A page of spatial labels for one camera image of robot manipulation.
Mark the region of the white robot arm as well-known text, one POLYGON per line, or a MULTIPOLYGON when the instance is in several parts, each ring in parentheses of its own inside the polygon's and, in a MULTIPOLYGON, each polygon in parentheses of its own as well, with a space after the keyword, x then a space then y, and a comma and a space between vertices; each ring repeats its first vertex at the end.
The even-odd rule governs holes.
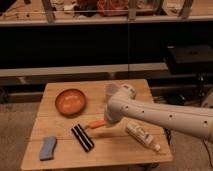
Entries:
POLYGON ((130 84, 122 84, 109 98, 104 118, 117 124, 123 117, 178 131, 213 143, 213 109, 142 102, 130 84))

